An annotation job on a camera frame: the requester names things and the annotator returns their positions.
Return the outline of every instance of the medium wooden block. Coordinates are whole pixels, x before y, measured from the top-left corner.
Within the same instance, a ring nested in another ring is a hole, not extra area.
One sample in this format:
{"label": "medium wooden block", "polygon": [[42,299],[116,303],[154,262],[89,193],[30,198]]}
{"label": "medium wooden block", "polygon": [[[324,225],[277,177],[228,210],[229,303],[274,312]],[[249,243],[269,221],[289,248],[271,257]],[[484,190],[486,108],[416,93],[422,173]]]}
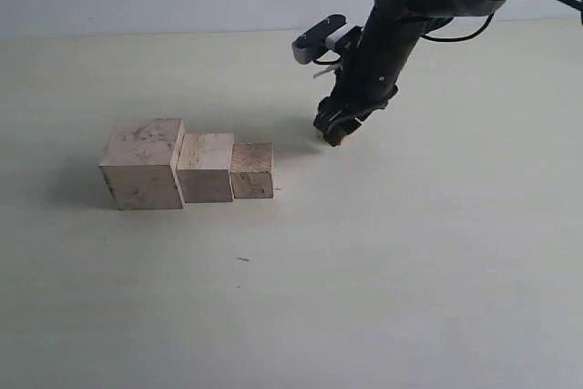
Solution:
{"label": "medium wooden block", "polygon": [[187,134],[178,176],[187,203],[233,202],[230,160],[234,134]]}
{"label": "medium wooden block", "polygon": [[184,208],[176,165],[184,139],[180,118],[117,125],[99,163],[120,210]]}
{"label": "medium wooden block", "polygon": [[235,145],[230,178],[235,198],[273,198],[273,146],[271,143]]}

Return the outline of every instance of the white table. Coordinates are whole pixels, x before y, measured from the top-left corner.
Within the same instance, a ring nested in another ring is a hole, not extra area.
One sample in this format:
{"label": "white table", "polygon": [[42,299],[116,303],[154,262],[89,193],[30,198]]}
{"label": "white table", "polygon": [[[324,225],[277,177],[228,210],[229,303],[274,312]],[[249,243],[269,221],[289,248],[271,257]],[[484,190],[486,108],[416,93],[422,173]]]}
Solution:
{"label": "white table", "polygon": [[[0,43],[0,387],[581,387],[581,33],[422,43],[337,149],[297,33]],[[136,117],[272,140],[276,200],[112,210]]]}

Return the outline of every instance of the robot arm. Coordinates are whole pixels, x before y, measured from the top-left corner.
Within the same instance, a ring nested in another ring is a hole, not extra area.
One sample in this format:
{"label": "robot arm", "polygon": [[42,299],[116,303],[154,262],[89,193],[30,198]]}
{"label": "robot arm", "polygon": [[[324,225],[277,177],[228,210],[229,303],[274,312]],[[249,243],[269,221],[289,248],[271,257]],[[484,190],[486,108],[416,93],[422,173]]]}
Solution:
{"label": "robot arm", "polygon": [[[342,15],[323,20],[292,45],[298,62],[332,64],[336,75],[332,93],[318,107],[314,126],[332,146],[340,145],[345,136],[375,110],[385,109],[396,95],[397,79],[420,38],[431,39],[427,33],[458,16],[488,16],[487,26],[505,1],[374,0],[364,29],[347,24]],[[579,1],[558,1],[581,10]],[[340,59],[320,62],[328,51],[337,53]]]}

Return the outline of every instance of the wooden cube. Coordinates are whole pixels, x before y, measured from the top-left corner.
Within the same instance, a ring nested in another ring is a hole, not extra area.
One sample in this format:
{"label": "wooden cube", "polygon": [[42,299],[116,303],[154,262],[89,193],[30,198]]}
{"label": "wooden cube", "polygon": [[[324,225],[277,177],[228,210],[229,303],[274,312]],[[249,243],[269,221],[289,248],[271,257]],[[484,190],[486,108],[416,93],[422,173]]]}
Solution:
{"label": "wooden cube", "polygon": [[187,134],[178,176],[187,203],[233,202],[230,159],[234,134]]}
{"label": "wooden cube", "polygon": [[117,125],[99,163],[120,210],[178,210],[184,199],[176,165],[184,139],[180,118]]}
{"label": "wooden cube", "polygon": [[273,146],[271,143],[238,144],[233,148],[230,178],[236,199],[273,198]]}

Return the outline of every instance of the wood grain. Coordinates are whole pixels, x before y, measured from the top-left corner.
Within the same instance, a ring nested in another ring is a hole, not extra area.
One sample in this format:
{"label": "wood grain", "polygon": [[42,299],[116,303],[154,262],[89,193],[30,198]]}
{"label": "wood grain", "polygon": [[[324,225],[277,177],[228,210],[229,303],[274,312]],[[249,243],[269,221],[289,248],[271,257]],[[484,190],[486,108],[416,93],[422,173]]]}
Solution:
{"label": "wood grain", "polygon": [[237,199],[273,198],[271,143],[237,144],[233,148],[230,178]]}
{"label": "wood grain", "polygon": [[176,166],[184,139],[179,118],[117,125],[99,167],[120,210],[184,208]]}
{"label": "wood grain", "polygon": [[177,172],[187,203],[233,202],[229,170],[234,143],[231,133],[185,136]]}

